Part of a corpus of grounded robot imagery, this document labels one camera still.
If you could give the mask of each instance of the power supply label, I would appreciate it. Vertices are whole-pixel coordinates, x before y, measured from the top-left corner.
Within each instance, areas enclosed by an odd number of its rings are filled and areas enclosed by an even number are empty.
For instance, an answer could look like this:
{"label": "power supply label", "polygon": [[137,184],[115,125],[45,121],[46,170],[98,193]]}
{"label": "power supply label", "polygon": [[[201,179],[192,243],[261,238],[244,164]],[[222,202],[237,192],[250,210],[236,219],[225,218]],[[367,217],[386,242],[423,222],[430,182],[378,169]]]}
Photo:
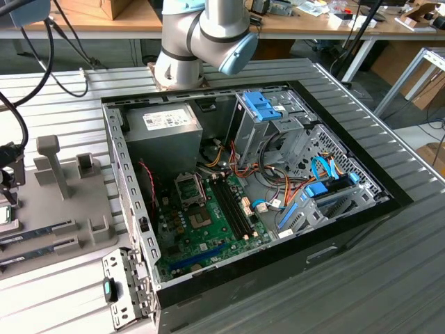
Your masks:
{"label": "power supply label", "polygon": [[146,113],[143,118],[148,131],[192,124],[192,120],[183,109]]}

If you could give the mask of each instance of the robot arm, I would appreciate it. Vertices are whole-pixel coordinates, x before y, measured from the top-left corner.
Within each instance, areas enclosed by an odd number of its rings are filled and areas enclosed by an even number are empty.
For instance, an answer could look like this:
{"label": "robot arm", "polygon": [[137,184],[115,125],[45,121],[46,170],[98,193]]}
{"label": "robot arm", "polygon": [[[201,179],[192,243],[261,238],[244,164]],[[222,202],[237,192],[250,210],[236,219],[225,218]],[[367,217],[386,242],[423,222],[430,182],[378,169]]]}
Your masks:
{"label": "robot arm", "polygon": [[200,59],[236,74],[257,48],[243,0],[165,0],[162,14],[162,50],[154,75],[168,89],[198,87]]}
{"label": "robot arm", "polygon": [[46,19],[50,0],[0,0],[0,29],[21,28]]}

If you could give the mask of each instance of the motherboard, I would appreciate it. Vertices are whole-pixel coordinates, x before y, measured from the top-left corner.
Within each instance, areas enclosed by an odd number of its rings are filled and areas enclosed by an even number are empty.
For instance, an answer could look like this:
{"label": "motherboard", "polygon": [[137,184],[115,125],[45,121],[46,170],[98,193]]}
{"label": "motherboard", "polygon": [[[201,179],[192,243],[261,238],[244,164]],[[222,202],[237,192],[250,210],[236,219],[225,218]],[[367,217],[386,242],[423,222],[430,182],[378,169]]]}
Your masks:
{"label": "motherboard", "polygon": [[270,242],[263,223],[248,209],[250,203],[235,175],[200,180],[199,184],[201,189],[193,190],[193,183],[188,181],[182,194],[203,191],[201,205],[184,208],[176,189],[159,201],[157,240],[162,257],[157,267],[162,281]]}

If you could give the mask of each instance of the wooden desk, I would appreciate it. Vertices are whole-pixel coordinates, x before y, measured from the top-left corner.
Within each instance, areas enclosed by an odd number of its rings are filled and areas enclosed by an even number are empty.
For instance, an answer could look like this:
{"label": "wooden desk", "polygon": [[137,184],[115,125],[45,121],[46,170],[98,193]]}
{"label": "wooden desk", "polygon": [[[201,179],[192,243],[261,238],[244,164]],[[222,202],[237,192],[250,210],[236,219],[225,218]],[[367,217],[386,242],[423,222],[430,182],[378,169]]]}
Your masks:
{"label": "wooden desk", "polygon": [[[162,32],[162,23],[150,6],[148,0],[134,0],[127,8],[115,19],[101,19],[86,14],[64,10],[68,20],[74,27],[80,38],[87,39],[137,39],[153,38],[160,39]],[[56,20],[57,24],[67,31],[71,37],[70,30],[58,13],[55,5],[51,4],[50,15]],[[47,38],[42,22],[38,22],[26,27],[30,38]],[[10,38],[22,38],[19,31],[7,31],[12,36]]]}
{"label": "wooden desk", "polygon": [[[246,7],[250,8],[252,0],[247,1]],[[349,1],[350,9],[356,13],[357,4]],[[294,16],[283,17],[277,15],[266,14],[263,16],[263,26],[261,28],[260,38],[314,38],[317,35],[317,39],[344,39],[348,37],[350,33],[349,26],[342,26],[338,29],[333,29],[329,26],[329,15],[322,14],[318,17],[314,17],[310,14],[304,13],[297,8],[293,9]],[[413,33],[409,29],[405,28],[401,24],[397,23],[394,19],[400,15],[385,13],[386,22],[378,22],[377,26],[373,29],[367,29],[363,35],[363,40],[369,39],[382,39],[382,40],[435,40],[438,37],[445,39],[445,31],[439,31],[438,33]],[[356,35],[358,29],[352,34],[352,37]]]}
{"label": "wooden desk", "polygon": [[[250,8],[252,0],[246,1],[246,7]],[[350,8],[357,10],[357,4],[350,0]],[[78,31],[79,37],[86,39],[160,39],[162,23],[159,21],[148,0],[134,0],[124,12],[114,21],[100,19],[89,15],[79,14],[66,10],[69,20]],[[327,21],[328,15],[314,17],[301,10],[294,9],[295,16],[282,17],[277,15],[265,15],[263,26],[259,37],[261,39],[317,39],[317,40],[345,40],[350,32],[349,27],[332,29]],[[67,30],[67,26],[61,16],[55,11],[51,15],[56,18],[62,29]],[[350,81],[358,71],[360,65],[368,55],[375,41],[377,40],[445,40],[445,31],[438,33],[413,33],[404,26],[394,21],[396,15],[386,13],[386,22],[379,22],[374,29],[368,29],[362,36],[364,44],[357,52],[344,81]],[[43,24],[36,23],[26,28],[30,38],[47,38]],[[252,32],[257,32],[257,28],[252,26]],[[17,30],[0,31],[2,38],[19,38],[22,34]]]}

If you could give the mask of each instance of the metal bracket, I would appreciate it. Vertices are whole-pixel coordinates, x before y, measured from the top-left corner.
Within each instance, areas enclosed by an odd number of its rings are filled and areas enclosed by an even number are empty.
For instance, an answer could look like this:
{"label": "metal bracket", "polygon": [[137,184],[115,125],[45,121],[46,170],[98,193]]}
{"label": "metal bracket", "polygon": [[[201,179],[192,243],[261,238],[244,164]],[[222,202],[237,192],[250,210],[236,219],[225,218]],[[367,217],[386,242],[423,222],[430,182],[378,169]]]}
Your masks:
{"label": "metal bracket", "polygon": [[116,249],[102,258],[102,267],[117,292],[118,300],[110,306],[115,330],[148,318],[156,311],[147,267],[138,250]]}

